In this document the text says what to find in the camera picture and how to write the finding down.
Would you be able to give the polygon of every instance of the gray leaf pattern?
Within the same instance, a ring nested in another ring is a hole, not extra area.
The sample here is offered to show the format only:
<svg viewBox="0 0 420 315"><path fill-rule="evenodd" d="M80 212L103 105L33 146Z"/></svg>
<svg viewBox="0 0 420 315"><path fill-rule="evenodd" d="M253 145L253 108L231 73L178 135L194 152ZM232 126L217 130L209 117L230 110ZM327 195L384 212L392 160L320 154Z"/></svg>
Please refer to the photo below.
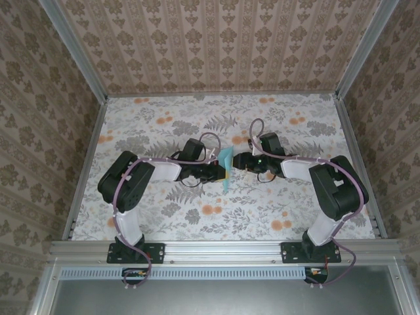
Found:
<svg viewBox="0 0 420 315"><path fill-rule="evenodd" d="M278 134L288 154L349 157L330 95L111 98L73 239L115 237L112 206L103 202L97 184L123 150L144 157L167 157L182 149L189 138L198 139L211 131L220 136L223 148L233 146L236 155L249 151L248 128L256 117L264 119L265 132ZM217 145L211 136L203 142L208 149ZM7 184L17 185L21 180L12 169L3 170L1 176ZM268 181L272 175L260 178ZM188 178L185 183L193 185L196 179ZM150 182L133 211L148 240L281 240L299 239L320 208L309 182L276 178L264 184L255 174L233 169L227 193L221 182L195 188L179 182ZM339 238L372 237L365 211L346 223L339 234Z"/></svg>

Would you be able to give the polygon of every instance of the black mounting base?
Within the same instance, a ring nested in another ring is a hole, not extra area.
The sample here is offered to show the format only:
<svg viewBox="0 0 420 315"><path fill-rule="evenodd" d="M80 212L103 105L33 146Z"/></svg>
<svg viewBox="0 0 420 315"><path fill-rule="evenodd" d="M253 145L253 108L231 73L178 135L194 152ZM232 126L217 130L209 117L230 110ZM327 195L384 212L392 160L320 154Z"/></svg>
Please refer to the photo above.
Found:
<svg viewBox="0 0 420 315"><path fill-rule="evenodd" d="M331 241L323 246L314 247L314 252L309 257L300 241L285 241L280 244L284 264L297 263L341 263L339 248Z"/></svg>
<svg viewBox="0 0 420 315"><path fill-rule="evenodd" d="M144 243L144 238L142 238L135 247L145 252L152 264L163 264L164 243ZM147 264L147 260L139 252L128 248L117 238L115 238L115 243L110 244L106 262L108 264Z"/></svg>

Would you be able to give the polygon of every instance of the wall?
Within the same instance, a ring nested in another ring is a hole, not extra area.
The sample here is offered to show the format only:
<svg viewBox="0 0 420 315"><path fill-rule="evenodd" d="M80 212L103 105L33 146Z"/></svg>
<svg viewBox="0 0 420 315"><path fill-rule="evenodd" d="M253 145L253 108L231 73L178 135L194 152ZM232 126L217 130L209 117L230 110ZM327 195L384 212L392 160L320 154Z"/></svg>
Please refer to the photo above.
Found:
<svg viewBox="0 0 420 315"><path fill-rule="evenodd" d="M378 0L59 0L110 95L335 90Z"/></svg>
<svg viewBox="0 0 420 315"><path fill-rule="evenodd" d="M0 2L0 314L24 314L60 239L98 104L37 1Z"/></svg>
<svg viewBox="0 0 420 315"><path fill-rule="evenodd" d="M400 1L345 103L389 236L420 285L420 2Z"/></svg>

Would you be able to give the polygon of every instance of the purple cable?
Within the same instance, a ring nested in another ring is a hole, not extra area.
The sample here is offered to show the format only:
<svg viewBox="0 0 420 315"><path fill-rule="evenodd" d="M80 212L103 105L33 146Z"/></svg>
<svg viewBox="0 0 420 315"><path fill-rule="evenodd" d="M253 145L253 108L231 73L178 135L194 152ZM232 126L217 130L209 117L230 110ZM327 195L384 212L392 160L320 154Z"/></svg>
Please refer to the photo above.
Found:
<svg viewBox="0 0 420 315"><path fill-rule="evenodd" d="M345 276L354 266L354 264L356 264L356 254L354 254L354 252L352 252L350 249L346 248L345 246L339 244L336 240L334 240L334 236L337 235L337 233L340 231L341 227L344 225L344 223L347 220L350 220L351 218L355 217L356 215L358 215L362 209L363 209L363 205L364 205L364 197L363 197L363 192L362 189L360 188L359 184L357 183L356 179L354 179L354 177L345 169L343 169L342 167L338 166L337 164L328 161L327 159L316 159L313 157L301 157L301 156L275 156L274 154L270 154L265 152L253 139L253 135L252 135L252 129L254 124L260 121L261 122L261 131L260 133L257 135L257 137L260 137L262 135L262 133L264 132L264 121L261 118L256 118L252 121L251 126L249 127L249 138L251 138L251 142L254 145L254 147L256 147L258 149L258 151L262 152L263 154L270 156L272 158L276 158L276 159L296 159L296 160L301 160L301 161L313 161L313 162L318 162L318 163L325 163L328 164L332 167L334 167L335 169L337 169L338 171L342 172L342 174L344 174L350 181L351 183L354 185L354 187L357 190L357 193L359 195L359 199L360 199L360 205L359 208L351 215L345 217L343 219L342 222L339 223L339 225L337 225L337 227L335 228L334 232L331 235L331 240L334 242L335 245L337 245L338 247L344 249L345 251L348 251L350 254L352 254L353 256L353 261L351 262L350 266L348 266L348 268L338 277L336 277L334 280L331 280L329 282L326 282L322 285L329 285L329 284L333 284L334 282L336 282L337 280L341 279L343 276Z"/></svg>
<svg viewBox="0 0 420 315"><path fill-rule="evenodd" d="M131 272L127 272L124 275L124 284L125 287L133 287L136 288L137 286L142 285L148 278L149 275L152 271L152 262L149 258L149 256L147 256L145 254L145 252L143 252L141 249L138 249L134 246L132 246L125 238L124 235L121 233L121 229L119 228L118 222L117 222L117 213L118 213L118 208L117 208L117 200L118 200L118 195L119 192L121 190L121 187L123 186L123 183L125 182L125 179L130 175L131 171L141 162L147 162L147 161L153 161L153 162L170 162L170 163L176 163L176 164L193 164L193 165L197 165L197 164L206 164L206 163L210 163L212 161L215 161L217 159L217 155L219 154L218 152L221 151L221 140L220 138L215 134L215 133L204 133L201 135L200 140L203 138L204 135L213 135L217 138L218 143L219 143L219 147L217 149L217 154L215 154L214 157L210 157L209 159L205 159L203 161L178 161L175 159L171 159L171 158L160 158L160 157L142 157L137 159L133 164L130 165L130 167L126 170L126 172L123 174L123 176L121 177L121 180L119 181L117 188L115 189L115 193L114 193L114 198L112 200L112 207L114 209L114 215L113 215L113 220L114 220L114 225L115 225L115 229L117 230L117 234L119 239L121 240L121 242L124 243L124 245L126 245L128 248L140 253L146 260L148 263L148 270L146 275L144 276L143 280L141 280L137 285L129 285L127 283L127 275L131 272L135 272L135 270L131 271Z"/></svg>

